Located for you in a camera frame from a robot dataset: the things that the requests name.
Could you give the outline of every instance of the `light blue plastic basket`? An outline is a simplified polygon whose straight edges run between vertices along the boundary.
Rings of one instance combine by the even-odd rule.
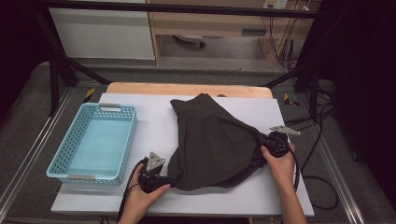
[[[65,183],[120,185],[136,123],[132,105],[83,104],[47,176]]]

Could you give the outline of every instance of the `human arm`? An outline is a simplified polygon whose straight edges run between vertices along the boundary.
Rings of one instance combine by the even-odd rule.
[[[138,174],[142,168],[143,164],[139,164],[134,172],[131,183],[134,187],[128,194],[119,224],[137,224],[149,207],[170,188],[170,185],[164,185],[149,194],[145,193],[138,185]]]
[[[292,144],[290,144],[290,148],[295,150],[295,146]],[[268,161],[279,189],[283,222],[285,224],[307,223],[293,186],[294,158],[290,153],[281,158],[275,158],[266,147],[262,147],[262,155]]]

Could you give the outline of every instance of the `white table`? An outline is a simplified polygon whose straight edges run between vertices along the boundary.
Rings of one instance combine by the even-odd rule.
[[[63,214],[115,215],[129,174],[138,161],[154,151],[166,159],[161,175],[177,148],[177,117],[170,100],[189,100],[193,96],[111,94],[101,103],[135,105],[137,128],[124,181],[119,187],[62,184],[51,211]],[[263,133],[283,124],[277,101],[260,98],[214,97],[234,117]],[[297,191],[304,213],[314,215],[304,181]],[[149,216],[267,217],[280,215],[280,201],[268,165],[232,189],[204,188],[193,191],[170,189],[148,210]]]

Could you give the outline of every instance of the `white cabinet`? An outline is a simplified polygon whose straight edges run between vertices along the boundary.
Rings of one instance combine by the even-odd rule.
[[[155,59],[147,12],[51,8],[50,13],[69,57]]]

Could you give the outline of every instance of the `dark gray garment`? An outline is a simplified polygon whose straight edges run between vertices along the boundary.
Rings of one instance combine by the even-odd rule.
[[[178,148],[168,175],[178,176],[176,188],[231,188],[266,163],[255,139],[259,131],[234,118],[209,95],[172,100],[171,105],[177,114]]]

